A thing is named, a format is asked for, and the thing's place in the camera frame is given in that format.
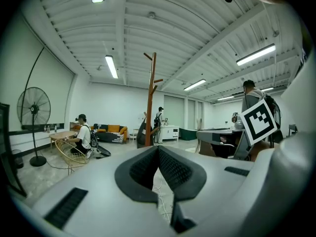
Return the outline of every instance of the standing fan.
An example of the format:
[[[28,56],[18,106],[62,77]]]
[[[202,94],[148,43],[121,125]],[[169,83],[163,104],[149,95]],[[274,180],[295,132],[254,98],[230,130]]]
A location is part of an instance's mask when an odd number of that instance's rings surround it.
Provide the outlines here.
[[[46,93],[37,87],[27,88],[22,92],[18,105],[18,117],[22,129],[31,130],[36,156],[30,159],[30,164],[34,167],[43,166],[46,158],[38,156],[35,146],[34,130],[40,128],[39,125],[46,125],[50,116],[50,101]]]

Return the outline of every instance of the fan grille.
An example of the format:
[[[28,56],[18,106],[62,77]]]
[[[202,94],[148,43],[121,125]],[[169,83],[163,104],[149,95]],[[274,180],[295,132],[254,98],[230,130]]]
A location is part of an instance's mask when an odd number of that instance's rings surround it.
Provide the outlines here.
[[[34,125],[47,124],[50,117],[50,101],[46,93],[37,87],[27,88],[23,101],[22,92],[17,105],[17,114],[20,123],[25,126],[32,126],[34,115]]]

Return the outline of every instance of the wooden coat rack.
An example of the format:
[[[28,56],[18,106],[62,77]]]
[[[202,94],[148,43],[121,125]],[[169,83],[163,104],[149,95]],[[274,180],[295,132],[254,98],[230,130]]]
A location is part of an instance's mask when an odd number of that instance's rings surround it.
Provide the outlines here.
[[[158,87],[157,85],[154,86],[154,83],[163,81],[163,79],[155,80],[157,54],[153,53],[153,57],[150,57],[146,53],[144,53],[144,55],[152,61],[152,69],[151,69],[151,73],[150,73],[150,82],[149,82],[149,89],[148,89],[147,116],[146,116],[146,140],[145,140],[145,146],[149,147],[150,146],[150,136],[159,129],[159,127],[157,127],[150,132],[151,119],[152,119],[153,94]]]

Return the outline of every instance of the white t-shirt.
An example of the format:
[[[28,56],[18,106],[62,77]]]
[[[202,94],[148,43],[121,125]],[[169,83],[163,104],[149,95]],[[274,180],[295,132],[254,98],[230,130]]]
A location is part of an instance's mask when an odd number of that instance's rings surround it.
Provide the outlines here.
[[[162,124],[163,121],[163,113],[162,112],[157,112],[156,117],[159,117],[160,124]]]
[[[83,126],[80,128],[77,138],[82,140],[82,146],[84,148],[90,149],[91,148],[90,128],[86,127],[85,125],[89,126],[88,123],[83,124]]]

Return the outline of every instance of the rattan chair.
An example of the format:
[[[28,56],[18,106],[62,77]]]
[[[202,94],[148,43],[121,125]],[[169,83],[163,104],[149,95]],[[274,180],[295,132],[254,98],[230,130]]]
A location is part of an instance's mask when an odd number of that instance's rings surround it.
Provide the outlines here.
[[[73,168],[82,167],[89,162],[87,156],[85,156],[81,151],[75,148],[75,146],[69,144],[68,142],[63,140],[56,140],[55,145],[58,149],[59,155],[68,165],[68,175],[69,170],[71,171],[70,173],[72,173],[74,171]],[[72,148],[75,148],[77,150],[77,153],[72,153]]]

